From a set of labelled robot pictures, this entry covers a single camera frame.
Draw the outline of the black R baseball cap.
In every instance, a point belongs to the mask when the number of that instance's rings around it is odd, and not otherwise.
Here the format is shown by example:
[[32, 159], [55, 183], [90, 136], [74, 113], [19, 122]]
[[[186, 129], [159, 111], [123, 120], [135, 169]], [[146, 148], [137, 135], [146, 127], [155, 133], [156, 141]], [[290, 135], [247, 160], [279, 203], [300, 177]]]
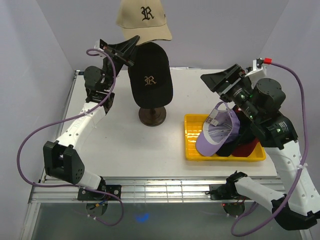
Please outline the black R baseball cap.
[[173, 99], [170, 63], [165, 50], [154, 42], [136, 47], [134, 65], [128, 68], [135, 103], [143, 109], [168, 105]]

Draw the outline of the beige R baseball cap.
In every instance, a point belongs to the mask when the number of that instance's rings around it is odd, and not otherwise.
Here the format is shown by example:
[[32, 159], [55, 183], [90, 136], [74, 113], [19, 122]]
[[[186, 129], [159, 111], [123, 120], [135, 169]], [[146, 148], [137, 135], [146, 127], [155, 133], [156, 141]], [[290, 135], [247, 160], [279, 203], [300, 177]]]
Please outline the beige R baseball cap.
[[126, 40], [139, 36], [138, 45], [173, 39], [160, 0], [122, 0], [116, 25]]

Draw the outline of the purple LA baseball cap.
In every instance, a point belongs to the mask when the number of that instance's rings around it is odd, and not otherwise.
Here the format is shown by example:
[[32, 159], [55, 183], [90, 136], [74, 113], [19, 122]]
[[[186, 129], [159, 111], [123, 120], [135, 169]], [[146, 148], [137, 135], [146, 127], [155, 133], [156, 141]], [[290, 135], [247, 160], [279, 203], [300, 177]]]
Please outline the purple LA baseball cap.
[[228, 104], [220, 101], [202, 125], [195, 148], [202, 156], [211, 157], [224, 145], [239, 135], [241, 122]]

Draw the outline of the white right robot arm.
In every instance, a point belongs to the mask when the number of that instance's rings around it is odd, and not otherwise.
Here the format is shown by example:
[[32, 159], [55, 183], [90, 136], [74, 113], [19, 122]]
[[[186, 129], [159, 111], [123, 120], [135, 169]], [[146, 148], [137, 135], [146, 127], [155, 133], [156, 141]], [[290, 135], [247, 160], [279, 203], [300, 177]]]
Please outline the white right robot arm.
[[273, 161], [285, 192], [257, 183], [243, 172], [230, 175], [225, 184], [210, 191], [212, 197], [243, 196], [271, 212], [271, 218], [288, 231], [307, 230], [320, 217], [320, 195], [306, 167], [306, 152], [300, 151], [292, 122], [280, 112], [286, 95], [280, 83], [266, 76], [258, 60], [250, 72], [238, 64], [201, 80], [224, 102], [233, 102], [250, 120], [250, 129]]

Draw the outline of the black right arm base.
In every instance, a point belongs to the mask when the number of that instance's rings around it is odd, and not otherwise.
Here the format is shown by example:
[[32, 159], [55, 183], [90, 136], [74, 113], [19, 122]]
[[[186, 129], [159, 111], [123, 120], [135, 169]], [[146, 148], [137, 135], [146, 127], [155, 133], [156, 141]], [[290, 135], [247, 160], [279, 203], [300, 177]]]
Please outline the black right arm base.
[[227, 184], [210, 184], [204, 194], [211, 200], [233, 200], [238, 196]]

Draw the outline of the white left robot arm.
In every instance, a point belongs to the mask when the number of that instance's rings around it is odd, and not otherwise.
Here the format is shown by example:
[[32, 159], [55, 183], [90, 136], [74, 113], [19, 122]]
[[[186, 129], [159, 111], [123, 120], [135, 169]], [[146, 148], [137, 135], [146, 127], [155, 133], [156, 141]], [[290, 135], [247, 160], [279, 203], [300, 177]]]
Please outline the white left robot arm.
[[111, 109], [116, 77], [123, 66], [134, 65], [134, 51], [139, 40], [138, 35], [117, 44], [100, 40], [87, 50], [89, 56], [102, 57], [103, 63], [102, 67], [88, 66], [83, 72], [86, 99], [80, 116], [54, 142], [47, 141], [43, 146], [45, 173], [87, 188], [95, 200], [106, 195], [103, 178], [86, 170], [79, 153], [92, 130]]

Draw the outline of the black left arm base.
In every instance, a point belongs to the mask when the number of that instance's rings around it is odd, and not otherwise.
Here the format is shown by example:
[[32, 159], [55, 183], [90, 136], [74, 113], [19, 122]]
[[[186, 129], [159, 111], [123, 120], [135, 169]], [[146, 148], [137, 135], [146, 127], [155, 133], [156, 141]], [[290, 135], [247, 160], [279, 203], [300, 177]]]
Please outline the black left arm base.
[[[109, 184], [102, 188], [101, 192], [105, 192], [111, 195], [115, 195], [117, 198], [121, 198], [122, 186], [119, 184]], [[97, 193], [88, 189], [80, 188], [78, 190], [77, 198], [78, 201], [116, 201], [113, 196]]]

